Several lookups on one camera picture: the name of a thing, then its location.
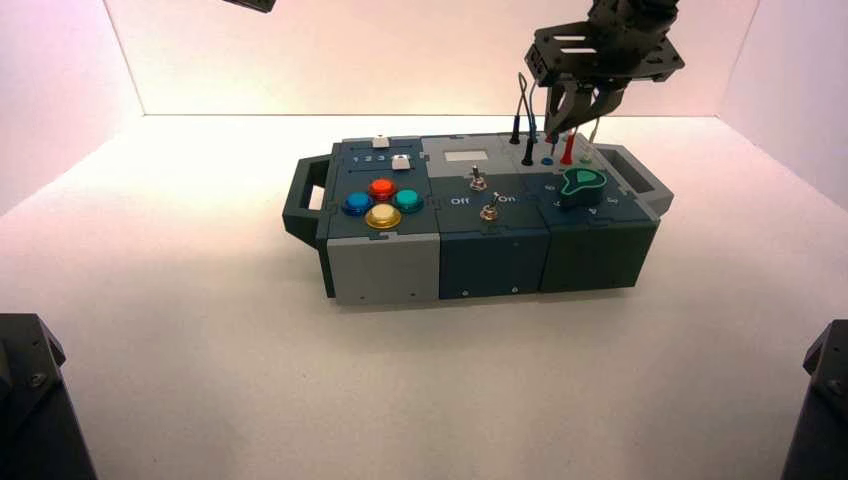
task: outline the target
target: small rectangular display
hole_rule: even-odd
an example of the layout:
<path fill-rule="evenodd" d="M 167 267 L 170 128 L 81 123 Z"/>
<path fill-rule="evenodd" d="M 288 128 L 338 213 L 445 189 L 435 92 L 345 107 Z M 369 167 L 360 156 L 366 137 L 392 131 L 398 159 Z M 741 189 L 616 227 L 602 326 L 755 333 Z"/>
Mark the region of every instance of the small rectangular display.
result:
<path fill-rule="evenodd" d="M 482 162 L 489 159 L 485 150 L 465 150 L 462 152 L 445 152 L 448 162 Z"/>

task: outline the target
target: carrying handle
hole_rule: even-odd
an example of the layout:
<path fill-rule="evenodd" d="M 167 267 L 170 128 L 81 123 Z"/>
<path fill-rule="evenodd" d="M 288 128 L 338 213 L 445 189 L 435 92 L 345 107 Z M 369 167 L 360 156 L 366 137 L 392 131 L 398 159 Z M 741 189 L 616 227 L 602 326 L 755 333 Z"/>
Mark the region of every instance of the carrying handle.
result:
<path fill-rule="evenodd" d="M 283 225 L 286 231 L 312 248 L 318 248 L 316 236 L 320 210 L 310 210 L 309 200 L 315 186 L 327 184 L 327 171 L 332 155 L 304 158 L 297 162 L 286 204 L 283 207 Z"/>

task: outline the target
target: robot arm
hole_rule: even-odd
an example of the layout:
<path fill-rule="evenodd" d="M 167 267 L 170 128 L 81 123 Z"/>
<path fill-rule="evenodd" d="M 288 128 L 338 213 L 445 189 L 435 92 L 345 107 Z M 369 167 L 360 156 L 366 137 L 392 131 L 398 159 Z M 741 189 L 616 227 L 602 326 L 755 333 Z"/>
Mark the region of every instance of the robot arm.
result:
<path fill-rule="evenodd" d="M 594 0 L 588 21 L 536 31 L 524 60 L 548 88 L 548 137 L 615 110 L 631 80 L 662 82 L 683 68 L 666 37 L 677 1 Z"/>

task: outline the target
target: white backdrop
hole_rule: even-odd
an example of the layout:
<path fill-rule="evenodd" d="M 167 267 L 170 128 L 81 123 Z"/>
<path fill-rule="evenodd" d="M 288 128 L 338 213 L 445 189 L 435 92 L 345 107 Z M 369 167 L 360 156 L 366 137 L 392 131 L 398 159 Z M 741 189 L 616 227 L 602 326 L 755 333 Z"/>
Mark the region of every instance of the white backdrop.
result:
<path fill-rule="evenodd" d="M 0 1 L 0 215 L 141 114 L 99 0 Z"/>
<path fill-rule="evenodd" d="M 848 3 L 763 0 L 721 117 L 848 209 Z"/>
<path fill-rule="evenodd" d="M 149 114 L 509 114 L 537 28 L 590 0 L 106 0 Z M 688 66 L 619 115 L 714 115 L 756 0 L 683 1 Z M 538 105 L 542 105 L 539 96 Z"/>

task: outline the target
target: round arcade button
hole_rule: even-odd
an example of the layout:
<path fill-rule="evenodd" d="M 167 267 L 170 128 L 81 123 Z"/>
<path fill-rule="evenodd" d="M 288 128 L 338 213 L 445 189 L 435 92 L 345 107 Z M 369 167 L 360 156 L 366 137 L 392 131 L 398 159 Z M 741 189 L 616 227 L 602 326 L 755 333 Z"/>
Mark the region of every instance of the round arcade button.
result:
<path fill-rule="evenodd" d="M 353 192 L 347 196 L 342 210 L 350 216 L 361 217 L 373 205 L 374 201 L 365 192 Z"/>
<path fill-rule="evenodd" d="M 387 178 L 378 178 L 368 186 L 368 195 L 378 202 L 388 201 L 396 191 L 394 182 Z"/>
<path fill-rule="evenodd" d="M 365 215 L 365 223 L 371 228 L 387 230 L 400 223 L 401 214 L 388 203 L 379 203 Z"/>
<path fill-rule="evenodd" d="M 395 206 L 402 213 L 415 213 L 424 206 L 424 201 L 418 192 L 412 189 L 403 189 L 395 194 Z"/>

